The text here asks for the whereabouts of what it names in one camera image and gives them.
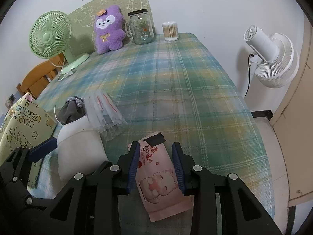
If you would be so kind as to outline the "wall power outlet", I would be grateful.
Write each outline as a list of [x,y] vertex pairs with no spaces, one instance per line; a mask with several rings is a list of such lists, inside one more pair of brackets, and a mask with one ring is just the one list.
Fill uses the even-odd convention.
[[12,105],[14,104],[16,100],[16,97],[14,94],[11,94],[9,96],[9,98],[6,100],[5,106],[7,107],[7,109],[10,109],[12,107]]

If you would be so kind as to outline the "purple plush bear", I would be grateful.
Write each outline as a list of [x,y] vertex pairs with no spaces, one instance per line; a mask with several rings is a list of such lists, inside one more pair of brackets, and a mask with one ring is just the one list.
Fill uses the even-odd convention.
[[118,5],[97,12],[94,24],[97,53],[104,54],[122,47],[126,32],[122,29],[124,17]]

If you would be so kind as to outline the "yellow cartoon storage box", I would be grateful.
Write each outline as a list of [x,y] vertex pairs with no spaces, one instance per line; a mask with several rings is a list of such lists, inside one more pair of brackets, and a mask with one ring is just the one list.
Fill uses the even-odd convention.
[[1,125],[1,163],[17,148],[31,149],[49,139],[55,127],[54,119],[26,93],[12,105]]

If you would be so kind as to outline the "white towel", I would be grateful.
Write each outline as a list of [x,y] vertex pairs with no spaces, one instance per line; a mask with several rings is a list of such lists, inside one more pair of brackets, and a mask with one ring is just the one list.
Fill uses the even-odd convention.
[[94,172],[107,161],[98,131],[91,126],[87,116],[66,124],[57,136],[58,173],[67,182],[76,173]]

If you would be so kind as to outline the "green desk fan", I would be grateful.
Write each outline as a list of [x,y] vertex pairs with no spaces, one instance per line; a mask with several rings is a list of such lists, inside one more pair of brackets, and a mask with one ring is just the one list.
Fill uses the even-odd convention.
[[37,57],[51,59],[59,54],[64,55],[58,76],[59,82],[73,75],[76,68],[90,57],[85,52],[76,57],[72,54],[69,47],[71,37],[70,19],[61,11],[50,11],[41,15],[29,33],[29,46]]

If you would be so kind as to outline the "white standing fan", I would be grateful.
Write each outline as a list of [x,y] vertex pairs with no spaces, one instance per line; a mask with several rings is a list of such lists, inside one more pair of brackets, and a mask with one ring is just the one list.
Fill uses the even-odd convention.
[[299,69],[299,55],[291,39],[282,33],[267,35],[256,25],[244,33],[253,50],[248,55],[248,87],[256,77],[262,85],[277,89],[289,84]]

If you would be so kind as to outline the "cotton swab container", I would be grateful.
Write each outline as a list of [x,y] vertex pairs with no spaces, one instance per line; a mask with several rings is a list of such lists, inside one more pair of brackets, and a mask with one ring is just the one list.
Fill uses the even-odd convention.
[[176,41],[179,39],[178,25],[176,22],[163,22],[162,29],[166,41]]

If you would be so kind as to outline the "gray socks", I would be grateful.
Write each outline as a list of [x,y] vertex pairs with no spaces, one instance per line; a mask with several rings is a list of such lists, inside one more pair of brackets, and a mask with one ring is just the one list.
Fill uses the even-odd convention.
[[86,115],[85,105],[82,98],[78,96],[68,97],[64,105],[56,115],[56,119],[66,125]]

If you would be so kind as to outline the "wooden bed headboard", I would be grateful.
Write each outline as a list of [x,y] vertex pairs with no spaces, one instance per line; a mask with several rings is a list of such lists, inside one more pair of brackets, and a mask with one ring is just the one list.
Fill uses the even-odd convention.
[[18,92],[22,96],[29,92],[35,99],[38,98],[66,62],[65,56],[61,53],[35,66],[25,76],[23,82],[17,85]]

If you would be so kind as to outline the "glass mason jar mug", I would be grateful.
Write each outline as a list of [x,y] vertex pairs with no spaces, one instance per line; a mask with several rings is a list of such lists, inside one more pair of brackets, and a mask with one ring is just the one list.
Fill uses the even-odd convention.
[[147,9],[128,13],[129,20],[125,22],[126,35],[136,45],[144,45],[154,40],[152,21]]

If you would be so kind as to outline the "clear plastic pencil pouch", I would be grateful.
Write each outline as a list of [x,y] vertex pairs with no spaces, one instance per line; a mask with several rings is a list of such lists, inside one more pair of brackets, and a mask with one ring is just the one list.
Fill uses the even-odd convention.
[[111,141],[126,128],[127,121],[106,92],[88,93],[83,100],[89,123],[106,141]]

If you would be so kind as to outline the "beige door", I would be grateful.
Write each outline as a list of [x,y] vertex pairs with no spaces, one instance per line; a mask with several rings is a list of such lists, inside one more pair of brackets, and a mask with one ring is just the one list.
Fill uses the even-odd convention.
[[270,124],[289,183],[289,206],[312,200],[312,26],[304,17],[299,70]]

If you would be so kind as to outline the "pink wet wipes pack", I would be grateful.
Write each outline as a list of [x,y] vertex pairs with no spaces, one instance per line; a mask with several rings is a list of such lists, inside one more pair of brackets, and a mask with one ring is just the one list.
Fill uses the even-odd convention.
[[150,221],[156,222],[192,209],[193,203],[179,189],[165,138],[154,132],[139,140],[136,185]]

